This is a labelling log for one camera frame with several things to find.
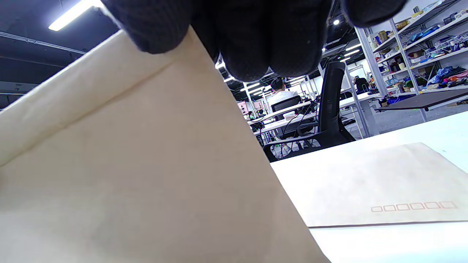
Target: black office chair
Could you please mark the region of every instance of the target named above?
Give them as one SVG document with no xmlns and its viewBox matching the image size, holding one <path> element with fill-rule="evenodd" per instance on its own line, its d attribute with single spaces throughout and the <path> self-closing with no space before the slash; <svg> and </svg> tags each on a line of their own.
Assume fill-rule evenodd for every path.
<svg viewBox="0 0 468 263">
<path fill-rule="evenodd" d="M 325 71 L 325 80 L 322 87 L 322 99 L 319 109 L 318 133 L 304 135 L 301 132 L 302 124 L 297 128 L 299 137 L 293 139 L 286 139 L 281 141 L 274 141 L 266 144 L 263 148 L 268 160 L 270 162 L 278 161 L 271 147 L 275 145 L 283 145 L 300 141 L 313 141 L 316 140 L 320 146 L 305 147 L 298 151 L 292 151 L 284 156 L 282 159 L 292 158 L 305 153 L 311 153 L 318 150 L 338 146 L 341 144 L 355 141 L 353 136 L 345 129 L 340 119 L 340 103 L 339 96 L 341 91 L 341 83 L 343 81 L 345 63 L 332 62 L 328 65 Z"/>
<path fill-rule="evenodd" d="M 289 107 L 295 106 L 295 105 L 297 105 L 297 104 L 299 104 L 301 102 L 302 102 L 302 99 L 300 98 L 299 95 L 297 95 L 297 96 L 294 96 L 292 98 L 285 99 L 285 100 L 283 100 L 281 102 L 273 104 L 271 106 L 271 109 L 273 110 L 273 112 L 277 112 L 277 111 L 284 110 L 284 109 L 287 109 Z M 285 117 L 283 116 L 283 114 L 281 114 L 279 116 L 276 116 L 275 119 L 276 119 L 276 121 L 279 121 L 279 120 L 284 120 Z"/>
<path fill-rule="evenodd" d="M 294 97 L 291 97 L 289 99 L 285 99 L 285 100 L 283 100 L 281 102 L 273 104 L 271 106 L 271 109 L 273 110 L 273 112 L 277 112 L 277 111 L 284 110 L 284 109 L 287 109 L 289 107 L 295 106 L 295 105 L 297 105 L 297 104 L 299 104 L 301 102 L 302 102 L 302 99 L 298 95 L 298 96 L 294 96 Z M 296 115 L 298 114 L 298 112 L 299 112 L 299 109 L 294 110 L 294 113 Z M 276 116 L 275 119 L 276 119 L 276 121 L 279 121 L 279 120 L 284 120 L 285 117 L 283 116 L 283 114 L 281 114 L 281 115 Z M 313 130 L 314 127 L 316 126 L 316 124 L 312 125 L 313 122 L 314 122 L 313 120 L 303 121 L 302 122 L 303 125 L 301 125 L 302 126 L 302 128 L 301 128 L 302 133 L 310 132 L 311 130 Z M 277 137 L 279 139 L 283 140 L 283 139 L 286 139 L 286 138 L 289 138 L 289 137 L 294 137 L 296 135 L 299 135 L 296 132 L 298 126 L 299 126 L 299 122 L 290 124 L 287 127 L 284 127 L 282 129 L 277 129 Z"/>
</svg>

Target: kraft paper envelope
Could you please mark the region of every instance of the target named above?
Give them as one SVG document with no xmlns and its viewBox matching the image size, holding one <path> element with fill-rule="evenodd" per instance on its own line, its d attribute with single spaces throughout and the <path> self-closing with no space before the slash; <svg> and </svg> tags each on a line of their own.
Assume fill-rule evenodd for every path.
<svg viewBox="0 0 468 263">
<path fill-rule="evenodd" d="M 351 154 L 272 163 L 308 227 L 468 220 L 468 175 L 428 146 Z"/>
<path fill-rule="evenodd" d="M 117 33 L 0 138 L 3 263 L 329 263 L 193 30 L 161 55 Z"/>
</svg>

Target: black glove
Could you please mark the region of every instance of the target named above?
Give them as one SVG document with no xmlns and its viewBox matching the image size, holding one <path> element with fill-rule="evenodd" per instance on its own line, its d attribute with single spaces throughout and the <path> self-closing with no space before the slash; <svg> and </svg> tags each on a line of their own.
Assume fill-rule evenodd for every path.
<svg viewBox="0 0 468 263">
<path fill-rule="evenodd" d="M 177 47 L 192 25 L 213 60 L 221 53 L 229 73 L 255 81 L 268 67 L 298 77 L 317 68 L 327 39 L 333 0 L 102 0 L 135 44 L 151 54 Z M 341 0 L 357 26 L 399 12 L 406 0 Z"/>
</svg>

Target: black hair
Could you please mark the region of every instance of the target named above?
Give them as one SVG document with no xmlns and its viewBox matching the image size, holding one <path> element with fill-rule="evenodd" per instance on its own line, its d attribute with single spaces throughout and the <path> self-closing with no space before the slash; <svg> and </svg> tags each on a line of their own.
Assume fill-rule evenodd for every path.
<svg viewBox="0 0 468 263">
<path fill-rule="evenodd" d="M 277 78 L 275 79 L 272 83 L 271 83 L 271 88 L 275 91 L 279 91 L 279 90 L 282 90 L 284 88 L 284 84 L 283 84 L 283 80 L 281 78 Z"/>
</svg>

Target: ceiling pipe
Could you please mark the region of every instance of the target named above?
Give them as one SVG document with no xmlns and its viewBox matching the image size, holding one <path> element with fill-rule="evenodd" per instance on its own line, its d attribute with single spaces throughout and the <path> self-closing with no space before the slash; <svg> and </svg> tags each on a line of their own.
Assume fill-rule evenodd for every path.
<svg viewBox="0 0 468 263">
<path fill-rule="evenodd" d="M 0 32 L 0 37 L 11 38 L 11 39 L 18 40 L 18 41 L 24 41 L 24 42 L 27 42 L 27 43 L 33 43 L 33 44 L 37 44 L 37 45 L 41 45 L 41 46 L 51 47 L 51 48 L 55 48 L 55 49 L 61 49 L 61 50 L 65 50 L 65 51 L 68 51 L 68 52 L 73 52 L 73 53 L 78 53 L 78 54 L 83 54 L 83 55 L 86 54 L 86 52 L 84 52 L 84 51 L 71 49 L 71 48 L 67 48 L 67 47 L 63 47 L 63 46 L 59 46 L 59 45 L 55 45 L 55 44 L 51 44 L 51 43 L 47 43 L 47 42 L 42 42 L 42 41 L 38 41 L 38 40 L 35 40 L 35 39 L 27 38 L 27 37 L 21 37 L 21 36 L 17 36 L 17 35 L 5 33 L 5 32 Z"/>
<path fill-rule="evenodd" d="M 59 67 L 59 68 L 65 68 L 66 67 L 66 66 L 51 64 L 51 63 L 47 63 L 47 62 L 40 62 L 40 61 L 35 61 L 35 60 L 31 60 L 31 59 L 24 59 L 24 58 L 15 58 L 15 57 L 9 57 L 9 56 L 4 56 L 4 55 L 0 55 L 0 58 L 6 58 L 6 59 L 17 60 L 17 61 L 22 61 L 22 62 L 29 62 L 29 63 L 34 63 L 34 64 L 41 64 L 41 65 L 45 65 L 45 66 L 54 66 L 54 67 Z"/>
</svg>

